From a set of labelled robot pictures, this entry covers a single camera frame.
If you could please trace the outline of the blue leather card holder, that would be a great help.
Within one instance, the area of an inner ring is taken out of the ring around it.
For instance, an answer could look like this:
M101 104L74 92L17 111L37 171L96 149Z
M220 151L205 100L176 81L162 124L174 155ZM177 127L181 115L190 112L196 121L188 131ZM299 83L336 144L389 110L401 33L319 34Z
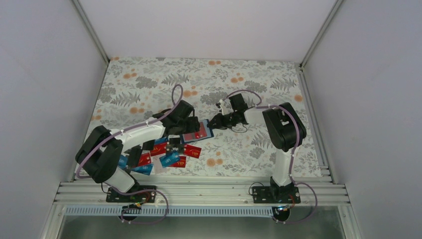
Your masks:
M210 121L208 119L200 121L199 131L183 134L181 136L181 141L183 143L192 143L192 142L197 142L197 141L213 138L214 133L212 129L208 127L209 122Z

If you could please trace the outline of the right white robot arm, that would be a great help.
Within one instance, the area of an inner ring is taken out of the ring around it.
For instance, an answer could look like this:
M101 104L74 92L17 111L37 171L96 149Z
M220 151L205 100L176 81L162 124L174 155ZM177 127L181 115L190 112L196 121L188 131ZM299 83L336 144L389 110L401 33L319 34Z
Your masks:
M262 124L268 131L269 138L276 150L275 169L271 176L270 198L283 202L289 195L286 186L294 184L292 176L296 149L302 145L307 130L291 103L280 105L249 107L242 94L228 97L232 112L224 107L224 100L217 103L220 112L215 115L208 127L225 130L237 124Z

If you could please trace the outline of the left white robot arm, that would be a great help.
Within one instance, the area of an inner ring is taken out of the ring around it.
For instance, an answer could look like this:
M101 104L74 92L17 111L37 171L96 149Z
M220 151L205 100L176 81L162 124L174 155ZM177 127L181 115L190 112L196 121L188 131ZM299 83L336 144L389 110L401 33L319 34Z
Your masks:
M194 107L184 100L154 114L145 122L124 129L93 129L75 156L77 173L85 170L96 183L110 185L127 202L138 196L136 180L119 168L120 155L134 147L152 146L155 140L196 132L200 128Z

